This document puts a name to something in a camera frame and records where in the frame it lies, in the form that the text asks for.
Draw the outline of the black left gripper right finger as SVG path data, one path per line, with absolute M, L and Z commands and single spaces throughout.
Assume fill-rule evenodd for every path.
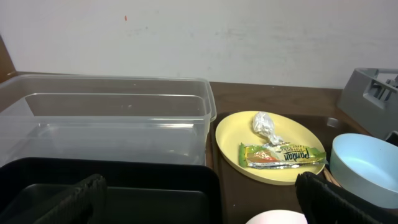
M 311 173 L 299 174 L 295 192 L 308 223 L 397 224 L 397 215 Z

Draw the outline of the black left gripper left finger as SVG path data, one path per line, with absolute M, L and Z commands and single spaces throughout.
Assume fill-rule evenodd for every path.
M 1 223 L 103 223 L 107 189 L 105 178 L 93 174 L 23 211 L 8 208 Z

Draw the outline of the pink white bowl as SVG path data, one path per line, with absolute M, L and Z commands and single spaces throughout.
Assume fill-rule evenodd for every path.
M 299 212 L 269 210 L 252 217 L 246 224 L 307 224 L 307 219 Z

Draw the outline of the light blue bowl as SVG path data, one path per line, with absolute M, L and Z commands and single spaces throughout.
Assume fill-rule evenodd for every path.
M 347 191 L 382 208 L 397 208 L 397 146 L 372 136 L 334 138 L 332 176 Z

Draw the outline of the green snack wrapper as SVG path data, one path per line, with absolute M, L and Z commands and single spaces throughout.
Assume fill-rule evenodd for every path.
M 300 166 L 326 164 L 326 152 L 315 147 L 281 142 L 272 145 L 239 146 L 238 162 L 241 167 L 255 169 L 293 169 Z

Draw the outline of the white napkin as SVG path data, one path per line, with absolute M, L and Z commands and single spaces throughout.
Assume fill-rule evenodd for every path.
M 283 142 L 282 137 L 275 134 L 275 125 L 271 117 L 266 112 L 258 112 L 252 119 L 253 131 L 268 139 L 273 144 L 279 144 Z

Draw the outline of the grey dishwasher rack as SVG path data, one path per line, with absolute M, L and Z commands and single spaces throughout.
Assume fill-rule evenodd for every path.
M 397 78 L 381 81 L 380 74 L 397 75 L 397 70 L 354 69 L 337 106 L 374 137 L 387 139 L 397 131 Z

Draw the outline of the black plastic bin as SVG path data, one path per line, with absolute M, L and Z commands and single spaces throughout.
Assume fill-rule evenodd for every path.
M 205 166 L 25 158 L 1 168 L 1 214 L 23 211 L 93 175 L 107 183 L 103 223 L 221 223 L 220 183 Z

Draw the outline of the dark brown serving tray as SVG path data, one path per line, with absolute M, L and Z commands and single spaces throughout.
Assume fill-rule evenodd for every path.
M 223 158 L 215 140 L 219 122 L 230 112 L 218 115 L 211 125 L 211 143 L 214 171 L 218 174 L 223 200 L 225 223 L 246 223 L 252 217 L 268 210 L 291 210 L 301 212 L 293 185 L 270 185 L 251 179 L 238 172 Z M 308 128 L 331 152 L 333 138 L 343 133 L 367 134 L 356 124 L 329 116 L 288 114 L 286 117 Z

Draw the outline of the clear plastic bin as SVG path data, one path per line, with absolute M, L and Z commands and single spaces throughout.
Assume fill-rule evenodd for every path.
M 200 78 L 27 74 L 1 84 L 1 164 L 27 157 L 203 165 Z

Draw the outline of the yellow plate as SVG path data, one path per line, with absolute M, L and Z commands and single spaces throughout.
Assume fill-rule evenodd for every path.
M 263 145 L 267 142 L 252 130 L 252 119 L 256 111 L 242 111 L 231 114 L 220 121 L 215 131 L 217 145 L 227 163 L 241 174 L 272 185 L 293 185 L 299 174 L 312 172 L 319 174 L 324 165 L 302 166 L 289 169 L 255 169 L 241 167 L 238 162 L 238 151 L 241 143 Z M 325 149 L 320 140 L 305 126 L 279 114 L 269 113 L 275 124 L 275 133 L 284 140 L 304 146 L 315 147 L 323 152 Z

